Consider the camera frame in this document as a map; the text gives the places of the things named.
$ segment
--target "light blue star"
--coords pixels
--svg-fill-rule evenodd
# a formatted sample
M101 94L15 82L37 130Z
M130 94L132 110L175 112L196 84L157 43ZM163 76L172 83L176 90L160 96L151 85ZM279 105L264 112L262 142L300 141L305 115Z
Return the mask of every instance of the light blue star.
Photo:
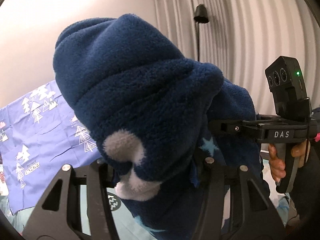
M219 150L219 148L213 143L213 138L211 137L210 141L206 140L205 138L202 138L202 140L204 144L200 147L200 149L209 152L210 156L213 157L214 151Z
M159 232L164 232L164 231L165 231L165 230L152 229L152 228L149 228L149 227L145 226L145 225L143 224L140 216L136 216L136 217L134 218L134 221L135 221L139 226L141 226L141 227L144 228L146 231L148 231L152 236L154 236L153 233L159 233Z

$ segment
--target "white spot on fleece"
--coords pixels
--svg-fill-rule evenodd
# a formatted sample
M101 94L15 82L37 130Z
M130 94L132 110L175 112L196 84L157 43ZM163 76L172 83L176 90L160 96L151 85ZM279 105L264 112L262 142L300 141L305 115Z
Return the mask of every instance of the white spot on fleece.
M146 152L141 140L123 129L108 136L103 142L103 149L112 160L132 162L136 166L141 165ZM157 195L162 182L140 179L133 168L120 177L115 187L116 194L120 198L137 201L146 201Z

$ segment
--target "blue fleece garment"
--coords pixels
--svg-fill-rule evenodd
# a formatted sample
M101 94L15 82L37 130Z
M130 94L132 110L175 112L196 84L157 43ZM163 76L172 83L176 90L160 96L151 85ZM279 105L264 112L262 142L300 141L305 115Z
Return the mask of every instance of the blue fleece garment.
M157 239L190 239L195 228L203 198L196 147L261 179L256 143L207 129L213 119L254 120L248 92L216 66L185 58L139 17L69 26L53 67L65 100L115 169L117 195Z

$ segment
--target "camera lens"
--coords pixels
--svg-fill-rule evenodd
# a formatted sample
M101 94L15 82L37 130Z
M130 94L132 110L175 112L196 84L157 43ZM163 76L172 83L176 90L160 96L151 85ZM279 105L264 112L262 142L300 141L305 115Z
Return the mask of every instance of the camera lens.
M273 80L272 80L271 76L268 77L268 82L269 82L269 86L272 87L273 86Z
M281 76L281 79L283 80L283 82L287 81L287 73L283 68L280 70L280 76Z
M273 80L277 86L280 85L280 77L277 71L274 71L273 73Z

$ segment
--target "human hand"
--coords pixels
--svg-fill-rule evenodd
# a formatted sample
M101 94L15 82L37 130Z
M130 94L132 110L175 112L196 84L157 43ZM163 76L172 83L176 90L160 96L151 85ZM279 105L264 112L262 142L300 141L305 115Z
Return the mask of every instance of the human hand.
M299 165L298 165L299 168L301 168L304 165L306 146L307 146L307 140L305 140L300 144L295 145L291 149L292 157L300 157ZM280 182L280 179L285 177L285 170L284 170L285 163L283 160L278 158L276 147L273 144L269 144L268 151L270 156L269 165L271 170L271 176L275 182ZM307 160L309 157L309 151L310 151L310 143L308 145Z

